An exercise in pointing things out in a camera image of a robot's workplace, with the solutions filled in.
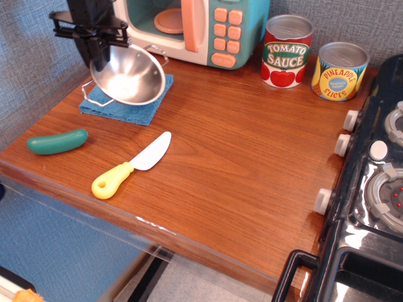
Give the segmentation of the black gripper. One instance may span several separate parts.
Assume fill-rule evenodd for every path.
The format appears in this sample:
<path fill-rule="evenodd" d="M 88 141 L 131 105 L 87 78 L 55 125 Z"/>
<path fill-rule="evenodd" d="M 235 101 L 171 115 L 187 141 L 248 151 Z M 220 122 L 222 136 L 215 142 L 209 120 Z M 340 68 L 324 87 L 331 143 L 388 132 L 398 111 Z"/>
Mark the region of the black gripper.
<path fill-rule="evenodd" d="M 89 67 L 92 61 L 98 72 L 110 61 L 109 45 L 130 45 L 127 23 L 118 19 L 113 12 L 102 16 L 94 24 L 89 23 L 89 19 L 86 23 L 74 21 L 70 11 L 52 11 L 49 18 L 54 22 L 55 36 L 74 39 L 86 67 Z"/>

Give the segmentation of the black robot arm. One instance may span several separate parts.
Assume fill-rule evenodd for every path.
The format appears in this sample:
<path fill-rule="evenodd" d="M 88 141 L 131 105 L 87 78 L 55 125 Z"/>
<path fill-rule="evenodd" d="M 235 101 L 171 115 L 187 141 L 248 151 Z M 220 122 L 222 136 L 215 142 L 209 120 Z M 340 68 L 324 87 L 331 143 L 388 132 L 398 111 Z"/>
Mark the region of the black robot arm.
<path fill-rule="evenodd" d="M 130 44 L 128 25 L 115 16 L 113 1 L 70 0 L 67 11 L 52 11 L 55 36 L 74 40 L 87 67 L 100 72 L 111 58 L 111 46 Z"/>

